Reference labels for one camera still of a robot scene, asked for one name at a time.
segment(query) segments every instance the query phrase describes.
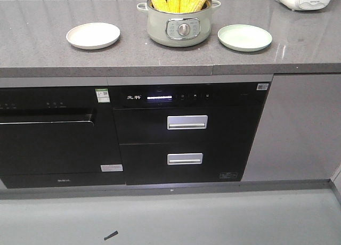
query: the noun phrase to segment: dishwasher handle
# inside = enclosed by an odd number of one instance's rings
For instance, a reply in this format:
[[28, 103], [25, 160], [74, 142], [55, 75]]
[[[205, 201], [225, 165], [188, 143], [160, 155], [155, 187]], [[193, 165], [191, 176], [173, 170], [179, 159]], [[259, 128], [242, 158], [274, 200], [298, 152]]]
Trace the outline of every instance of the dishwasher handle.
[[167, 116], [167, 129], [206, 129], [207, 115]]
[[94, 109], [33, 109], [0, 113], [0, 125], [86, 123], [94, 126]]

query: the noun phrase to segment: barcode sticker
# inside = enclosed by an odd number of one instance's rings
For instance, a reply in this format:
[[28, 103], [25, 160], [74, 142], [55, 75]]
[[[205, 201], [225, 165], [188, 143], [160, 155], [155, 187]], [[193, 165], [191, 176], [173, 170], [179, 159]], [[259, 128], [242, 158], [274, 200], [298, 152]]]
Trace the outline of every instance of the barcode sticker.
[[108, 89], [95, 89], [98, 103], [110, 102]]
[[269, 84], [258, 84], [257, 90], [258, 91], [267, 91], [268, 87], [269, 87]]

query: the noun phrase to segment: light green plate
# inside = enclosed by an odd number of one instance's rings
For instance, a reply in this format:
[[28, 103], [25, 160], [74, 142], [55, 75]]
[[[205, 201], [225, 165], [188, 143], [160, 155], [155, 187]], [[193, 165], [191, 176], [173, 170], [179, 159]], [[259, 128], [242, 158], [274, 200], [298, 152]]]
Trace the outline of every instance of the light green plate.
[[272, 36], [266, 30], [250, 25], [230, 25], [218, 32], [220, 42], [240, 52], [255, 52], [268, 47]]

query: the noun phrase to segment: brand logo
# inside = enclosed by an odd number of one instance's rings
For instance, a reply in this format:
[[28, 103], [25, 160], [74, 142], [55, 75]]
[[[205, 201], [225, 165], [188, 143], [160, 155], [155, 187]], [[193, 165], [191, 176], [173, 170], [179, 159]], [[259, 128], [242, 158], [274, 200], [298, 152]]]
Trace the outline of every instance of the brand logo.
[[135, 96], [127, 96], [128, 100], [140, 100], [142, 98], [142, 95], [135, 95]]
[[58, 182], [71, 182], [71, 179], [69, 178], [61, 178], [61, 179], [57, 179]]

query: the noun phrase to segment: silver drawer handle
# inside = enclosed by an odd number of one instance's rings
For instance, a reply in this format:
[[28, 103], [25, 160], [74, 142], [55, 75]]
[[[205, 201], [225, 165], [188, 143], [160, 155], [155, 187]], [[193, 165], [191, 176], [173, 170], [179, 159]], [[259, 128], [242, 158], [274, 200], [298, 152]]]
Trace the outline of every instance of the silver drawer handle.
[[180, 128], [205, 128], [205, 124], [169, 124], [169, 129], [180, 129]]
[[168, 165], [202, 164], [202, 153], [170, 153], [167, 155]]
[[206, 129], [207, 115], [167, 116], [167, 129]]

